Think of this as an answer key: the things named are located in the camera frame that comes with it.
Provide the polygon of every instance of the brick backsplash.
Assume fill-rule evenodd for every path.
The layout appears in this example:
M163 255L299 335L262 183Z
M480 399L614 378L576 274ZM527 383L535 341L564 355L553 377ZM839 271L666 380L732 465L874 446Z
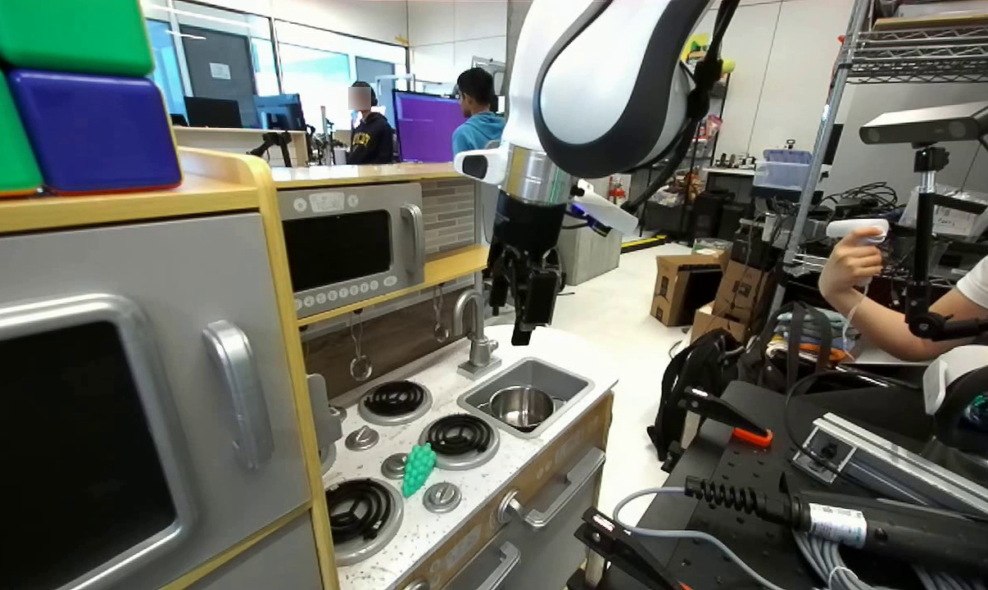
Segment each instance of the brick backsplash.
M425 251L434 254L475 243L476 183L471 179L422 183Z

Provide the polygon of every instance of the computer monitor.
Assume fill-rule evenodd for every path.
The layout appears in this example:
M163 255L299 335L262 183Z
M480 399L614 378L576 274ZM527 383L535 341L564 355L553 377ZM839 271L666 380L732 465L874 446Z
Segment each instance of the computer monitor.
M228 98L184 97L184 111L192 127L242 128L239 101Z
M452 161L451 136L465 122L455 98L393 90L403 161Z
M272 97L254 97L257 119L262 129L304 131L304 111L301 111L301 94L275 94Z

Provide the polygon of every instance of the hand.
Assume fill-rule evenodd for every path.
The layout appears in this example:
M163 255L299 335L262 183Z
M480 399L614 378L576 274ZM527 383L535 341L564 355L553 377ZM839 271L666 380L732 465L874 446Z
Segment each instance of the hand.
M880 235L878 228L858 228L847 234L832 249L825 261L825 268L818 279L818 290L828 302L832 296L854 290L862 279L880 274L883 271L883 257L876 246L868 246L864 238Z

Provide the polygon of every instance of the stove burner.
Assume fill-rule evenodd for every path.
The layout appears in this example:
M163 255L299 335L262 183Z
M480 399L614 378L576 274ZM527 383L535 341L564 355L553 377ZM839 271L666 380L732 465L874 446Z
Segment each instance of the stove burner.
M412 381L382 383L367 393L363 406L377 415L396 417L418 410L425 401L425 389Z
M454 414L432 423L428 442L438 455L459 456L484 452L494 437L494 429L475 415Z
M381 533L392 513L392 494L373 479L351 479L326 490L333 544L363 538L369 541Z
M422 417L432 407L432 394L420 383L389 381L371 388L360 399L359 410L371 424L396 426Z

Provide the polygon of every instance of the blue block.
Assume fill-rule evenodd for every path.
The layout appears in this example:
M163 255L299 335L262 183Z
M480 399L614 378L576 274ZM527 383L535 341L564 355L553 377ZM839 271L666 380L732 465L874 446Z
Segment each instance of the blue block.
M180 184L163 96L149 79L14 70L10 89L52 192Z

